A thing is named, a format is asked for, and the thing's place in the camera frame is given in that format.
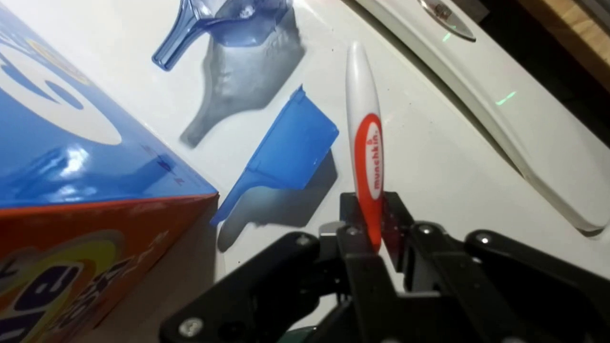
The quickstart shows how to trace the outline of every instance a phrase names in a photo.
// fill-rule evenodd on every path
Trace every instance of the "white pen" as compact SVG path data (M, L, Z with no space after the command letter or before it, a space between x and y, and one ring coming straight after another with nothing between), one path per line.
M347 56L347 117L360 211L371 247L381 245L383 224L383 129L375 79L360 43Z

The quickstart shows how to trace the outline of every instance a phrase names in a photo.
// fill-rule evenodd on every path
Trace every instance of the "white plastic handle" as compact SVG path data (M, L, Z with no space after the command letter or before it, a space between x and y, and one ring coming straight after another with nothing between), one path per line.
M593 133L457 5L446 0L476 41L453 36L417 0L356 1L457 93L522 177L573 226L594 232L610 222L602 154L594 152L593 138L585 138Z

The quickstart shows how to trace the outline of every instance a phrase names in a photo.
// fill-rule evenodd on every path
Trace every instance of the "light blue scoop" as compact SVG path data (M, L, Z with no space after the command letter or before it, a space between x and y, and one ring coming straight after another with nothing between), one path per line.
M211 222L225 220L253 186L305 188L337 135L335 123L299 87L272 121Z
M259 45L288 9L288 0L227 0L217 13L211 13L209 0L181 0L173 28L152 60L166 70L173 68L204 32L223 45Z

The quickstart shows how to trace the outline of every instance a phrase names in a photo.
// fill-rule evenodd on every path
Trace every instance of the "black clamp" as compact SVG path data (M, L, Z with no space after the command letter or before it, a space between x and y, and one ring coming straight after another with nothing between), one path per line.
M274 343L337 295L307 343L606 343L610 281L491 230L453 239L385 194L383 241L408 295L369 249L354 194L320 236L289 232L167 318L164 343Z

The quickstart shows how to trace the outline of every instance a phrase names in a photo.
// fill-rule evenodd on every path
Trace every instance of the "detergent box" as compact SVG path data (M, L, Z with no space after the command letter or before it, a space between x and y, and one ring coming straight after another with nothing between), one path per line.
M0 3L0 343L99 323L215 201Z

